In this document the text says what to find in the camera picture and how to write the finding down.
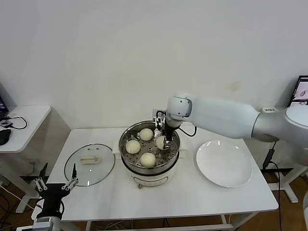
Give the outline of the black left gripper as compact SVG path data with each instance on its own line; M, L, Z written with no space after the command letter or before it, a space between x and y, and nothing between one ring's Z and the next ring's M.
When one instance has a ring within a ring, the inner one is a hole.
M64 197L70 194L75 185L78 183L76 164L73 165L72 177L66 184L65 183L48 183L45 184L45 174L48 167L46 163L40 171L39 176L33 181L35 189L40 192L43 206L39 213L40 216L62 216L64 214L65 206L62 201Z

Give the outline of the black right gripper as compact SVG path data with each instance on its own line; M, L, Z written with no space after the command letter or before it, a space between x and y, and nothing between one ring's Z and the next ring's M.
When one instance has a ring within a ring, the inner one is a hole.
M164 135L164 149L169 149L171 146L172 136L174 132L174 128L170 126L165 126L165 132L163 130L164 123L162 118L155 118L155 135Z

